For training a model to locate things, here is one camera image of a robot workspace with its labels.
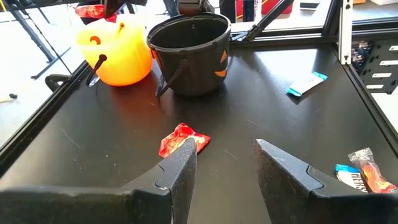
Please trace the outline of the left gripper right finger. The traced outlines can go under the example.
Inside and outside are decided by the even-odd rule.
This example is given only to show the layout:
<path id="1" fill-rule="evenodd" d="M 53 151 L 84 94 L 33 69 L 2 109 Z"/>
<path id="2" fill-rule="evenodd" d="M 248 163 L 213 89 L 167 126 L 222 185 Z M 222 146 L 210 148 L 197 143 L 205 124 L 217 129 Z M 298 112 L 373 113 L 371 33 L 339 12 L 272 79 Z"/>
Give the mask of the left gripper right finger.
<path id="1" fill-rule="evenodd" d="M 397 223 L 397 194 L 366 194 L 257 139 L 257 181 L 272 223 Z"/>

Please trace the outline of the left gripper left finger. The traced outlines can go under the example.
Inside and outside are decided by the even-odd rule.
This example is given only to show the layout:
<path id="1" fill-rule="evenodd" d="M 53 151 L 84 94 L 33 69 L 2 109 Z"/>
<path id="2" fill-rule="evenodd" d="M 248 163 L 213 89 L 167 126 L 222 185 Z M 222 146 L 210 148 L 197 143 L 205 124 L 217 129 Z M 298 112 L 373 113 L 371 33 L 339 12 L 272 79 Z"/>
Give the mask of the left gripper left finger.
<path id="1" fill-rule="evenodd" d="M 121 187 L 36 186 L 1 191 L 1 223 L 186 223 L 197 146 L 189 138 Z"/>

